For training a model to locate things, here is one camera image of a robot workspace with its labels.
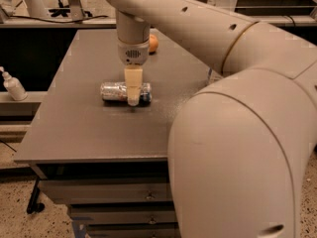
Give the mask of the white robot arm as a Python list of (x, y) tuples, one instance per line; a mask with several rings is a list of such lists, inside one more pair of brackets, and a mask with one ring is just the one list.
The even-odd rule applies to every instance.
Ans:
[(315, 46), (195, 0), (106, 1), (122, 42), (148, 23), (220, 74), (181, 107), (169, 133), (181, 238), (300, 238), (317, 141)]

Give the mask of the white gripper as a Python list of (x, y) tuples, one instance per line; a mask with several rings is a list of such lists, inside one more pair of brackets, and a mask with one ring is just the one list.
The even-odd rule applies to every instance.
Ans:
[(143, 69), (141, 67), (149, 56), (150, 41), (139, 44), (127, 44), (118, 41), (118, 55), (125, 69), (125, 83), (127, 87), (127, 100), (130, 106), (137, 106), (140, 101), (143, 84)]

